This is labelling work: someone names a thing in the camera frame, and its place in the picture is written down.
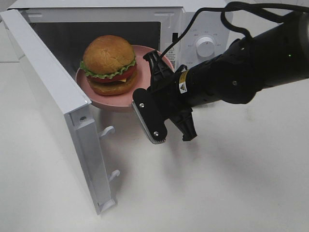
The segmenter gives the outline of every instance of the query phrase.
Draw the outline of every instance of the microwave control knob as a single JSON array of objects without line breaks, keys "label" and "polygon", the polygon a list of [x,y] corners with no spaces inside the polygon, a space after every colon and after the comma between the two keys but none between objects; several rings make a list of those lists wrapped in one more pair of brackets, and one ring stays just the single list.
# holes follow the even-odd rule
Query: microwave control knob
[{"label": "microwave control knob", "polygon": [[196,43],[197,53],[201,57],[210,57],[214,53],[214,41],[210,37],[202,37]]}]

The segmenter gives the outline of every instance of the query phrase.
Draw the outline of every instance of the microwave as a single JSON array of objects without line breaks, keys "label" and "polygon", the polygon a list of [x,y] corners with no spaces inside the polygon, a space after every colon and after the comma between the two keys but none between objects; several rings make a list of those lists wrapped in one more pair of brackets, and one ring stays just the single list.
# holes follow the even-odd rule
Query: microwave
[{"label": "microwave", "polygon": [[[112,34],[162,52],[196,10],[224,6],[224,0],[17,0],[0,13],[40,111],[59,144],[78,156],[97,214],[115,205],[109,183],[120,171],[107,173],[100,144],[114,127],[98,131],[91,100],[73,79],[84,50],[96,37]],[[203,12],[166,56],[175,69],[190,68],[223,53],[228,36],[220,13]],[[211,46],[203,47],[205,41]]]}]

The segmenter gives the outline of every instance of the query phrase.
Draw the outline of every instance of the microwave door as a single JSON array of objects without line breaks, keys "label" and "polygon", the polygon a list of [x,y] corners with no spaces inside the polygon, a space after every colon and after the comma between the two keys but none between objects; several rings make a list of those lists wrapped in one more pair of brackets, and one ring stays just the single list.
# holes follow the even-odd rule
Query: microwave door
[{"label": "microwave door", "polygon": [[1,22],[0,18],[0,63],[15,63],[18,62],[16,54],[12,48],[12,46],[8,46],[10,44],[9,38],[6,36],[6,29],[4,24]]},{"label": "microwave door", "polygon": [[[115,201],[111,195],[100,136],[90,111],[91,101],[17,10],[2,12],[0,16],[38,109],[76,177],[81,175],[82,168],[99,214]],[[78,179],[85,186],[84,179]]]}]

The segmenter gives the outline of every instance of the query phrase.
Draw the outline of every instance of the bottom bun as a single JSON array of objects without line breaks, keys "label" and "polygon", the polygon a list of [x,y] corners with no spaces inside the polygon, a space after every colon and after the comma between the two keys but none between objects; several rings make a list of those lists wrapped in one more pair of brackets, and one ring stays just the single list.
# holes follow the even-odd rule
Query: bottom bun
[{"label": "bottom bun", "polygon": [[135,71],[126,82],[111,82],[111,83],[98,83],[91,81],[87,78],[87,81],[93,91],[99,95],[110,96],[110,95],[119,95],[126,92],[129,92],[137,81],[137,71]]}]

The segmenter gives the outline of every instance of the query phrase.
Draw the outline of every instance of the white table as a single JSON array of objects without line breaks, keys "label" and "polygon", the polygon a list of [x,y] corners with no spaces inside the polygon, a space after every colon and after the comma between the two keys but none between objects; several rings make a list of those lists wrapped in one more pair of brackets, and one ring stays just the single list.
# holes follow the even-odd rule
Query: white table
[{"label": "white table", "polygon": [[194,109],[198,137],[167,123],[152,145],[133,113],[93,109],[118,205],[97,216],[77,157],[36,107],[0,30],[0,231],[307,232],[309,81],[263,90],[247,105]]}]

